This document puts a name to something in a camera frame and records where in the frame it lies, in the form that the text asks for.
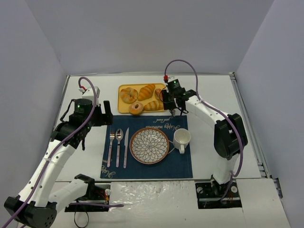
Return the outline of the small oval bun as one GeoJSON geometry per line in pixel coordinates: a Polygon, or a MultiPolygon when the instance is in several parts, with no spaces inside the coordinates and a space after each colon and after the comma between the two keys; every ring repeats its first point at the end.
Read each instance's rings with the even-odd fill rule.
{"type": "Polygon", "coordinates": [[[154,91],[154,96],[157,100],[160,100],[162,101],[163,98],[162,98],[162,90],[160,88],[156,88],[155,91],[154,91]]]}

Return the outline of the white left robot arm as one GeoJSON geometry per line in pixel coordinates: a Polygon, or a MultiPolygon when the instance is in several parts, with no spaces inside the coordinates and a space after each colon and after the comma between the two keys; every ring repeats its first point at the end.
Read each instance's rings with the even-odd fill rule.
{"type": "Polygon", "coordinates": [[[78,146],[84,147],[92,127],[111,125],[110,102],[104,110],[94,98],[74,99],[74,112],[61,121],[51,135],[47,151],[26,186],[15,197],[8,197],[4,208],[11,215],[4,227],[15,220],[31,228],[49,228],[57,214],[76,199],[91,194],[95,180],[79,174],[75,180],[52,194],[51,190],[67,160],[78,146]]]}

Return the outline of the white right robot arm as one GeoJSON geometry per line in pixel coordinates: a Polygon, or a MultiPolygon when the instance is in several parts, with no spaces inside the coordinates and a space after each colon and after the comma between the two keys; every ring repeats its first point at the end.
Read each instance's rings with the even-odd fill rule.
{"type": "Polygon", "coordinates": [[[225,113],[206,102],[194,90],[185,90],[178,79],[164,76],[166,88],[162,90],[164,109],[172,112],[192,113],[214,130],[214,148],[219,158],[212,179],[219,185],[226,184],[239,175],[248,139],[242,117],[225,113]]]}

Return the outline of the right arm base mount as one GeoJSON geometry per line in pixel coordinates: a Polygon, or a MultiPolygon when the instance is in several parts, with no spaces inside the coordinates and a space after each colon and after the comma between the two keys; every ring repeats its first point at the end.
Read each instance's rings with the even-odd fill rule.
{"type": "Polygon", "coordinates": [[[218,185],[213,182],[196,182],[195,190],[198,209],[230,209],[241,208],[242,203],[236,181],[233,181],[225,197],[221,200],[227,184],[218,185]]]}

